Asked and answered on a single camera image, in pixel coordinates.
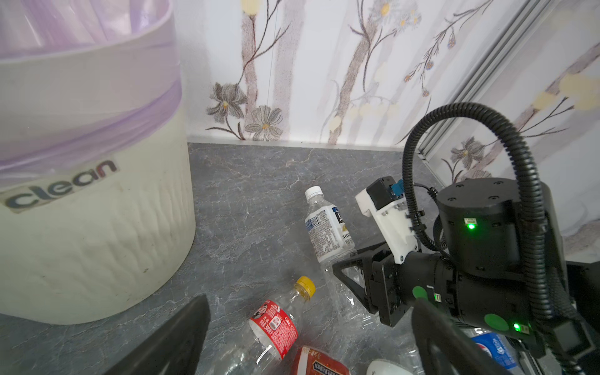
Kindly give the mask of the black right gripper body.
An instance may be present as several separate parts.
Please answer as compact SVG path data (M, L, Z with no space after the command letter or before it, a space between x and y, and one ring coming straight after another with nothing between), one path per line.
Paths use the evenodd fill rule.
M366 294L381 323L393 328L418 299L435 301L435 271L440 262L438 253L410 252L404 263L397 264L385 243L364 249Z

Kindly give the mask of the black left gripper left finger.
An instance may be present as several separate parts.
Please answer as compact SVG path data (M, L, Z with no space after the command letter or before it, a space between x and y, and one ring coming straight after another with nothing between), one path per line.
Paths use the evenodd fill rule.
M197 296L106 373L194 374L210 321L207 296Z

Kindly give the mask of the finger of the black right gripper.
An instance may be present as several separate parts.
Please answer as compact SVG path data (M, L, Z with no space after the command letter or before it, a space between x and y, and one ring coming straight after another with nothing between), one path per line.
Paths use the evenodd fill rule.
M334 276L356 297L370 314L379 312L383 301L384 287L381 271L377 265L389 255L386 242L358 249L348 258L336 261Z

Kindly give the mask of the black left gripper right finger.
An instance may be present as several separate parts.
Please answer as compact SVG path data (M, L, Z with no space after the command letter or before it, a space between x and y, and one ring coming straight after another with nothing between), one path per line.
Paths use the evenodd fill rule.
M511 374L434 306L418 299L412 329L426 374Z

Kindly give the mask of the blue label Pepsi bottle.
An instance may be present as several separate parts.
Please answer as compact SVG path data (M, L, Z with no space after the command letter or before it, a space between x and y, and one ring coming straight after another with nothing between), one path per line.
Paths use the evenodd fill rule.
M511 371L517 368L517 362L509 353L498 334L481 328L470 329L467 331L467 334L484 353L506 370Z

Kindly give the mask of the small bottle yellow cap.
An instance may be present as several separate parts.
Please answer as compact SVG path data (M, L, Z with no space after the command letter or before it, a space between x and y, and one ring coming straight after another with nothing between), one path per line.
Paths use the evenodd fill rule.
M220 350L207 373L263 374L278 365L297 341L303 312L316 291L314 282L302 276L288 291L266 299Z

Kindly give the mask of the yellow tea bottle red label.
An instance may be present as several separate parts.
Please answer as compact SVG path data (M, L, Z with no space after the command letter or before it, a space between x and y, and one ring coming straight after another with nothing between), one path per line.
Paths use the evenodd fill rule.
M309 346L298 350L291 375L350 375L349 368L327 353Z

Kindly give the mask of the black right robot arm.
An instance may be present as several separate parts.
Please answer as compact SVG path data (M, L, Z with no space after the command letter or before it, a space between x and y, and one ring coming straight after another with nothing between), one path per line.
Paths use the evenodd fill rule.
M500 140L514 179L466 179L434 198L433 231L414 192L413 158L426 131L456 117ZM565 374L599 372L599 265L568 262L549 187L531 150L500 112L473 102L432 110L412 129L402 179L383 177L357 195L384 236L333 266L364 308L393 327L410 313L427 374L503 374L462 326L552 354Z

